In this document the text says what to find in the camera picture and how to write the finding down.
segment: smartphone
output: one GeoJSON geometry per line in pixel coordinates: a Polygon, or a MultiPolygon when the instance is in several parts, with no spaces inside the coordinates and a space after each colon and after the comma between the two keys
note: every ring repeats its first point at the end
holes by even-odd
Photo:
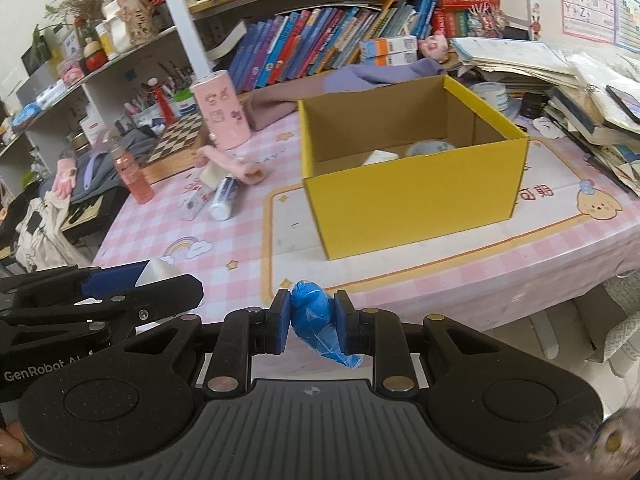
{"type": "Polygon", "coordinates": [[[613,88],[613,86],[607,86],[607,93],[613,98],[620,108],[625,111],[633,122],[640,124],[640,102],[631,94],[613,88]]]}

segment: yellow box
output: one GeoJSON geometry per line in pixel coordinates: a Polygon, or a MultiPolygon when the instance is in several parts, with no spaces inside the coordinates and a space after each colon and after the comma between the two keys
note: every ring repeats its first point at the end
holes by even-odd
{"type": "Polygon", "coordinates": [[[448,76],[298,102],[302,176],[328,259],[507,220],[529,141],[448,76]],[[404,157],[420,140],[455,150],[404,157]],[[374,150],[398,160],[361,166],[374,150]]]}

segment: white pole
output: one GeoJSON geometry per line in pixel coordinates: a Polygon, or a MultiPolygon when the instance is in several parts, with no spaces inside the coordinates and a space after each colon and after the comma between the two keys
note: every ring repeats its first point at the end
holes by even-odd
{"type": "Polygon", "coordinates": [[[191,63],[196,79],[211,74],[211,64],[202,46],[198,31],[193,23],[192,15],[184,0],[166,0],[169,12],[174,19],[184,51],[191,63]]]}

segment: pink cylinder container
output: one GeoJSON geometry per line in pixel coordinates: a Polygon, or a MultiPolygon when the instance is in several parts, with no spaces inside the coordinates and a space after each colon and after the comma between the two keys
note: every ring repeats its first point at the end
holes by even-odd
{"type": "Polygon", "coordinates": [[[249,140],[249,123],[226,70],[197,80],[191,92],[217,148],[230,150],[249,140]]]}

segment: pink checkered tablecloth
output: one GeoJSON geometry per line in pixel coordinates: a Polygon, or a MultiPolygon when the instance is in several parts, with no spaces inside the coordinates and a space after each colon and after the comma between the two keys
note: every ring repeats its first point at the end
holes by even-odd
{"type": "MultiPolygon", "coordinates": [[[[238,308],[263,304],[260,272],[264,203],[274,190],[300,183],[299,138],[298,115],[291,114],[234,150],[246,160],[263,161],[272,173],[264,183],[242,192],[238,213],[228,221],[213,221],[206,210],[191,222],[178,216],[182,195],[199,170],[185,171],[155,184],[156,197],[146,205],[140,206],[130,197],[94,264],[111,267],[163,257],[204,284],[204,302],[196,311],[203,322],[220,321],[238,308]]],[[[612,220],[589,219],[473,263],[354,292],[351,297],[356,307],[393,310],[407,322],[422,322],[425,314],[439,312],[487,330],[639,268],[640,201],[587,166],[582,152],[569,139],[547,142],[565,160],[580,166],[599,189],[614,196],[623,211],[612,220]]]]}

